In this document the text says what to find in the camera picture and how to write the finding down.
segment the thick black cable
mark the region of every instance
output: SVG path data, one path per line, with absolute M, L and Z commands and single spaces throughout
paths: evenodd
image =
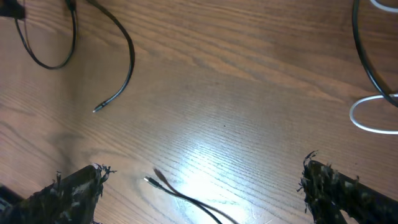
M 221 223 L 221 221 L 220 221 L 217 217 L 215 217 L 215 215 L 213 215 L 209 210 L 207 210 L 207 209 L 205 208 L 205 206 L 203 206 L 203 205 L 206 205 L 205 203 L 200 202 L 200 201 L 198 201 L 198 200 L 196 200 L 196 199 L 190 198 L 190 197 L 188 197 L 188 196 L 186 196 L 186 195 L 184 195 L 184 194 L 175 193 L 175 192 L 169 191 L 169 190 L 167 190 L 166 188 L 164 188 L 160 183 L 158 183 L 158 181 L 154 180 L 153 178 L 145 177 L 145 181 L 147 181 L 149 184 L 151 184 L 151 185 L 154 186 L 155 188 L 160 189 L 160 190 L 163 190 L 164 192 L 168 193 L 169 195 L 172 195 L 172 196 L 174 196 L 174 197 L 177 197 L 177 198 L 186 200 L 186 201 L 188 201 L 188 202 L 194 204 L 196 207 L 200 208 L 200 209 L 201 209 L 202 211 L 204 211 L 207 215 L 209 215 L 212 219 L 214 219 L 214 221 L 215 221 L 217 224 L 223 224 L 223 223 Z
M 136 61 L 136 57 L 135 57 L 136 53 L 134 51 L 134 45 L 132 44 L 130 35 L 127 33 L 126 29 L 122 26 L 122 24 L 107 9 L 105 9 L 102 5 L 100 5 L 96 0 L 87 0 L 87 1 L 90 4 L 92 4 L 94 7 L 98 8 L 102 13 L 104 13 L 106 16 L 108 16 L 117 25 L 117 27 L 120 29 L 120 31 L 123 33 L 124 37 L 126 38 L 127 43 L 129 44 L 129 51 L 130 51 L 130 67 L 129 67 L 129 71 L 127 72 L 126 80 L 124 81 L 122 87 L 119 89 L 119 91 L 117 93 L 115 93 L 112 97 L 103 101 L 102 103 L 100 103 L 98 106 L 95 107 L 95 109 L 93 110 L 93 112 L 95 113 L 95 112 L 99 111 L 100 109 L 104 108 L 108 103 L 110 103 L 116 97 L 118 97 L 123 92 L 123 90 L 127 87 L 127 84 L 129 83 L 131 75 L 132 75 L 132 71 L 134 69 L 134 63 Z
M 366 74 L 368 75 L 370 81 L 376 87 L 376 89 L 380 92 L 380 94 L 392 105 L 398 107 L 398 102 L 396 102 L 392 97 L 390 96 L 391 90 L 387 88 L 386 84 L 381 78 L 376 78 L 376 72 L 373 69 L 373 66 L 371 65 L 368 56 L 366 55 L 366 51 L 363 48 L 361 39 L 359 37 L 359 29 L 358 29 L 358 9 L 359 9 L 359 0 L 354 0 L 353 3 L 353 15 L 352 15 L 352 23 L 353 23 L 353 34 L 354 34 L 354 41 L 355 41 L 355 46 L 356 50 L 359 55 L 359 59 L 361 60 L 362 66 L 365 69 Z
M 76 17 L 75 17 L 76 10 L 75 10 L 75 6 L 69 5 L 68 7 L 70 10 L 70 14 L 72 16 L 72 26 L 73 26 L 72 46 L 70 47 L 69 54 L 68 54 L 67 58 L 60 65 L 57 65 L 57 66 L 48 66 L 37 59 L 37 57 L 33 53 L 32 49 L 29 47 L 28 43 L 26 42 L 24 36 L 22 35 L 21 29 L 19 28 L 18 20 L 15 19 L 15 25 L 17 27 L 19 36 L 21 37 L 22 44 L 24 44 L 26 51 L 38 65 L 40 65 L 41 67 L 44 67 L 46 69 L 49 69 L 49 70 L 55 70 L 55 69 L 64 67 L 69 62 L 69 60 L 71 59 L 71 57 L 73 55 L 73 52 L 75 51 L 76 37 L 77 37 L 77 25 L 76 25 Z

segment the wood grain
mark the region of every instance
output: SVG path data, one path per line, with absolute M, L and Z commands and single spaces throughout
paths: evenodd
M 93 108 L 128 69 L 122 33 L 78 1 L 81 37 L 61 70 L 36 65 L 0 19 L 0 182 L 28 197 L 91 162 L 118 170 L 103 223 L 211 223 L 144 182 L 160 169 L 181 192 L 240 223 L 310 223 L 297 193 L 302 159 L 318 160 L 398 200 L 398 139 L 362 131 L 348 110 L 376 94 L 356 55 L 351 1 L 100 1 L 126 27 L 136 69 L 126 91 Z M 63 1 L 27 0 L 30 44 L 49 65 L 71 42 Z M 362 1 L 361 35 L 398 87 L 398 14 Z M 358 119 L 396 129 L 396 109 L 361 105 Z

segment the wooden table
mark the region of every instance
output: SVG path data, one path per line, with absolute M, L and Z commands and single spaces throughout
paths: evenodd
M 355 127 L 348 111 L 376 94 L 357 56 L 351 1 L 99 0 L 136 47 L 126 91 L 93 108 L 126 77 L 127 43 L 99 10 L 78 1 L 81 37 L 70 63 L 46 70 L 0 19 L 0 182 L 23 197 L 97 162 L 103 223 L 212 223 L 143 178 L 160 169 L 175 188 L 240 223 L 310 223 L 297 193 L 303 158 L 398 199 L 398 138 Z M 63 1 L 27 0 L 30 44 L 49 65 L 72 39 Z M 398 87 L 398 14 L 362 0 L 361 35 L 378 72 Z M 361 122 L 397 129 L 384 100 Z

